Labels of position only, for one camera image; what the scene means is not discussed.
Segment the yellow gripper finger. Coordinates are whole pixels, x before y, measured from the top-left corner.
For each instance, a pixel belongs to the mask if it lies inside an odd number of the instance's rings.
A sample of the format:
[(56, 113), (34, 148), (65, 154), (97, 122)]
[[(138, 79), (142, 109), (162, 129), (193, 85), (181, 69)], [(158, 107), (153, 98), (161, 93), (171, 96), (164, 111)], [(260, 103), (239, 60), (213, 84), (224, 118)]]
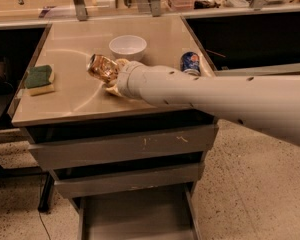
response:
[(124, 58), (119, 58), (115, 60), (116, 63), (116, 70), (120, 71), (126, 64), (129, 63), (129, 60)]
[(112, 85), (112, 86), (107, 85), (106, 88), (105, 88), (105, 90), (106, 90), (108, 93), (110, 93), (110, 94), (112, 94), (112, 95), (115, 95), (115, 96), (117, 96), (117, 97), (120, 97), (120, 96), (121, 96), (120, 92), (118, 91), (118, 88), (117, 88), (117, 85), (116, 85), (116, 84), (114, 84), (114, 85)]

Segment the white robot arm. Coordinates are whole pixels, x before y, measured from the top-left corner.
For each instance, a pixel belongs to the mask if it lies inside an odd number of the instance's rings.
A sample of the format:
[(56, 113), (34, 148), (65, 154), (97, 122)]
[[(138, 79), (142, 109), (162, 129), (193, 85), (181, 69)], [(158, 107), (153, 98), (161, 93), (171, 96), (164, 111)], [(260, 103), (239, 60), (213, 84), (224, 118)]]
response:
[(300, 75), (203, 77), (133, 61), (110, 83), (127, 98), (193, 108), (300, 146)]

